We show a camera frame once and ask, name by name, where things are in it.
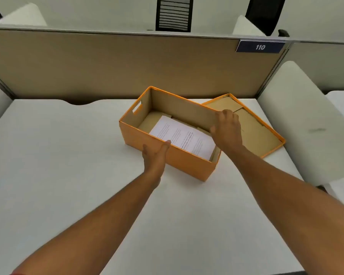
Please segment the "white printed paper sheet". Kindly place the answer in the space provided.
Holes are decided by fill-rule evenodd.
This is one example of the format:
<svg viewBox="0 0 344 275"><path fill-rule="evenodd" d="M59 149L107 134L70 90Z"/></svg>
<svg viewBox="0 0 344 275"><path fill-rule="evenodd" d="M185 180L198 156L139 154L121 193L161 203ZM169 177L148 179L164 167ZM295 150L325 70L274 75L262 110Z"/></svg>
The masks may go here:
<svg viewBox="0 0 344 275"><path fill-rule="evenodd" d="M208 134L165 115L161 116L149 134L163 141L169 140L172 145L208 161L216 147Z"/></svg>

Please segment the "black slatted chair back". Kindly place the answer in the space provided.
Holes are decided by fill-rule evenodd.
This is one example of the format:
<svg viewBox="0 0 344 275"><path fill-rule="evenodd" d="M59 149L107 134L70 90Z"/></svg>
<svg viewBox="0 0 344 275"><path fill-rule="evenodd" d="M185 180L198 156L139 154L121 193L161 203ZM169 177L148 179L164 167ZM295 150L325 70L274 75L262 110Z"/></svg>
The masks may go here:
<svg viewBox="0 0 344 275"><path fill-rule="evenodd" d="M157 0L156 26L159 32L191 32L194 0Z"/></svg>

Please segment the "person's left hand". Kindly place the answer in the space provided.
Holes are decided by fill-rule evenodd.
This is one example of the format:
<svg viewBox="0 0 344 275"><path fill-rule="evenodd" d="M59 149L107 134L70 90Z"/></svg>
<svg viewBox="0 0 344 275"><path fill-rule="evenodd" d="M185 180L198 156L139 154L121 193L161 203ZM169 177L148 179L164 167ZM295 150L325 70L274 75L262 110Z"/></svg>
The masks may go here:
<svg viewBox="0 0 344 275"><path fill-rule="evenodd" d="M143 175L155 186L158 186L165 171L166 157L160 156L160 149L155 152L147 144L143 144L142 157L144 161Z"/></svg>

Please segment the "grey desk partition panel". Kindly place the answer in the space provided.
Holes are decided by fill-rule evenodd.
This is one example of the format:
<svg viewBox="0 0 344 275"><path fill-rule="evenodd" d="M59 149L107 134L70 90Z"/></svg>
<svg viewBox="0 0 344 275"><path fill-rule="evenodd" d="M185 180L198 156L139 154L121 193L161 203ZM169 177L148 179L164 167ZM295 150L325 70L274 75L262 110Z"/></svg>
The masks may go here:
<svg viewBox="0 0 344 275"><path fill-rule="evenodd" d="M296 42L280 62L295 62L323 92L344 91L344 43Z"/></svg>

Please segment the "person's right hand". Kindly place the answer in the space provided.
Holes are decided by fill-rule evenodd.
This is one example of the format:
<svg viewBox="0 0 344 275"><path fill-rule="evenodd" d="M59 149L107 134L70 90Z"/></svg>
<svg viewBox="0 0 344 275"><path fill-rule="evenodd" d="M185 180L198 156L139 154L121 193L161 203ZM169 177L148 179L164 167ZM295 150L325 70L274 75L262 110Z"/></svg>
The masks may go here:
<svg viewBox="0 0 344 275"><path fill-rule="evenodd" d="M231 156L243 149L241 124L237 114L228 109L218 111L213 125L219 127L219 137L213 140L226 155Z"/></svg>

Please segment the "person's left forearm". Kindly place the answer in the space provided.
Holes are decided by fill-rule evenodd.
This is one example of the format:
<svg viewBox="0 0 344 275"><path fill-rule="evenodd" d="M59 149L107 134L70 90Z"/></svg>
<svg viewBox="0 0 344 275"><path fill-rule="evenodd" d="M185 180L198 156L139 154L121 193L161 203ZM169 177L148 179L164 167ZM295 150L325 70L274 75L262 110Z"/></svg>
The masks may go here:
<svg viewBox="0 0 344 275"><path fill-rule="evenodd" d="M113 197L41 246L11 275L100 275L160 182L144 171Z"/></svg>

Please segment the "orange cardboard box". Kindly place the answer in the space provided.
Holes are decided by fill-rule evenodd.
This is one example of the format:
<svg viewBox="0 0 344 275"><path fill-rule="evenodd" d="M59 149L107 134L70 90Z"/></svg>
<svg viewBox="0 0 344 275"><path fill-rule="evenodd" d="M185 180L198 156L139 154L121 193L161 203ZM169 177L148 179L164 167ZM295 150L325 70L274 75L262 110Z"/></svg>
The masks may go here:
<svg viewBox="0 0 344 275"><path fill-rule="evenodd" d="M119 120L119 127L127 145L142 150L147 144L154 151L165 142L149 134L161 116L165 115L208 134L215 120L215 110L170 92L148 87ZM213 173L221 151L216 146L210 161L197 157L172 144L166 163L188 175L206 181Z"/></svg>

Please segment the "person's right forearm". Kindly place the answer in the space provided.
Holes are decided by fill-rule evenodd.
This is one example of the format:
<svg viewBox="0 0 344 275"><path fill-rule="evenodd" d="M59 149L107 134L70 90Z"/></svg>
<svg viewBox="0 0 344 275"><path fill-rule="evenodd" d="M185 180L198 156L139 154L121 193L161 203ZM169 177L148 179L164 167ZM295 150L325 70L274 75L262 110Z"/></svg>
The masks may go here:
<svg viewBox="0 0 344 275"><path fill-rule="evenodd" d="M309 275L344 275L344 204L243 146L221 149L304 270Z"/></svg>

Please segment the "black solid chair back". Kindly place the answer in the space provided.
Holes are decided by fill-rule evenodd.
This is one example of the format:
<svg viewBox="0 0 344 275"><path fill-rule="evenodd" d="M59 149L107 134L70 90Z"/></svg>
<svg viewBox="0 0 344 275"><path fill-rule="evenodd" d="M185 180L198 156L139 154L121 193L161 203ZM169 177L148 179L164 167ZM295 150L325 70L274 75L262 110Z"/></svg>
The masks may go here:
<svg viewBox="0 0 344 275"><path fill-rule="evenodd" d="M266 35L271 34L280 18L285 0L250 0L245 17Z"/></svg>

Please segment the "blue number plate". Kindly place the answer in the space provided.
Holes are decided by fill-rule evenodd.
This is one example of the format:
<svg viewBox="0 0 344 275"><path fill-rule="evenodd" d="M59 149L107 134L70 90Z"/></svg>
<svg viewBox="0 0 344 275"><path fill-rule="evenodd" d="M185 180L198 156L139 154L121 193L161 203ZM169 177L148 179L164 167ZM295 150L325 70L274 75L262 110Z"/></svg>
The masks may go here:
<svg viewBox="0 0 344 275"><path fill-rule="evenodd" d="M240 40L235 52L278 54L285 43L280 41Z"/></svg>

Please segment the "large white side divider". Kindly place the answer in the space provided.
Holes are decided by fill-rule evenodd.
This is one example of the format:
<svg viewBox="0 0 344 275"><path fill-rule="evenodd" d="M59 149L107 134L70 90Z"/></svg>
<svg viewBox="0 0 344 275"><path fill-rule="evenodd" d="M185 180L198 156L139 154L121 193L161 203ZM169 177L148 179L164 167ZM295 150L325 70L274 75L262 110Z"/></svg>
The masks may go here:
<svg viewBox="0 0 344 275"><path fill-rule="evenodd" d="M344 179L344 116L295 62L277 70L258 102L306 182Z"/></svg>

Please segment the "orange cardboard box lid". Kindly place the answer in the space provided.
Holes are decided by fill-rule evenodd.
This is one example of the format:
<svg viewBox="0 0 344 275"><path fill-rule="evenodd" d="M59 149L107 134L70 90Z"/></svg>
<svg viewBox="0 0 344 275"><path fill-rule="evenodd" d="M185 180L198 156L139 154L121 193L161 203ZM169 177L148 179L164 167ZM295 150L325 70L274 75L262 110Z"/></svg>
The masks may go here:
<svg viewBox="0 0 344 275"><path fill-rule="evenodd" d="M231 110L238 115L243 145L261 158L272 154L286 143L278 132L231 93L206 101L203 105L216 111Z"/></svg>

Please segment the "beige desk partition panel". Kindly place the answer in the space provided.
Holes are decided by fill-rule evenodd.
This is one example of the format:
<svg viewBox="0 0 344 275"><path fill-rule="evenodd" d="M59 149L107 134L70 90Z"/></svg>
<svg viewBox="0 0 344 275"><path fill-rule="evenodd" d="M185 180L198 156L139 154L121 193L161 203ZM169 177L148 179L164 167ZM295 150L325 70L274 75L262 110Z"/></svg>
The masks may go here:
<svg viewBox="0 0 344 275"><path fill-rule="evenodd" d="M286 42L235 52L240 40ZM0 26L0 86L15 99L85 104L136 99L149 86L186 98L255 97L290 43L263 37Z"/></svg>

